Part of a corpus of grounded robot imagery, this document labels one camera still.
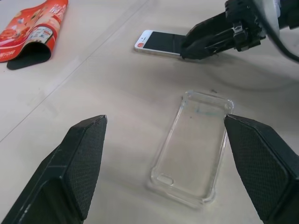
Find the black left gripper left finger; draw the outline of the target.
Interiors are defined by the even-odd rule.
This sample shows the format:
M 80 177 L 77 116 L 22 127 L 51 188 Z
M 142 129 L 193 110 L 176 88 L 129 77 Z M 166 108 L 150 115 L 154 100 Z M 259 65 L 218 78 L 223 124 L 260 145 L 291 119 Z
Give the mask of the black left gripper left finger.
M 82 224 L 100 173 L 106 115 L 80 121 L 40 163 L 4 224 Z

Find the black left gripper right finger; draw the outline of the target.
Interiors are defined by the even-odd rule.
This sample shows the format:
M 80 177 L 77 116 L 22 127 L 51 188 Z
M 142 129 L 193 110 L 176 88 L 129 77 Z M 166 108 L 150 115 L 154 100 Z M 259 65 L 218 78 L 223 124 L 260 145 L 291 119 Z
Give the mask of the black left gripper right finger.
M 299 222 L 299 156 L 270 126 L 224 118 L 237 172 L 265 224 Z

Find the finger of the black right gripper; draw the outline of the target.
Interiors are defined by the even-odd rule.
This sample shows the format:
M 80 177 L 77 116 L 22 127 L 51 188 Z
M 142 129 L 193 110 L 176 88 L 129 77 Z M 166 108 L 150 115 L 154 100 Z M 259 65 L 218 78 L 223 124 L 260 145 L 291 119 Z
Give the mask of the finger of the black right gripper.
M 182 41 L 182 48 L 187 48 L 195 41 L 204 37 L 215 37 L 216 35 L 229 30 L 232 27 L 232 23 L 228 22 L 226 19 L 225 12 L 218 14 L 196 24 L 184 37 Z
M 233 30 L 215 35 L 189 32 L 182 40 L 180 56 L 183 59 L 202 60 L 235 47 Z

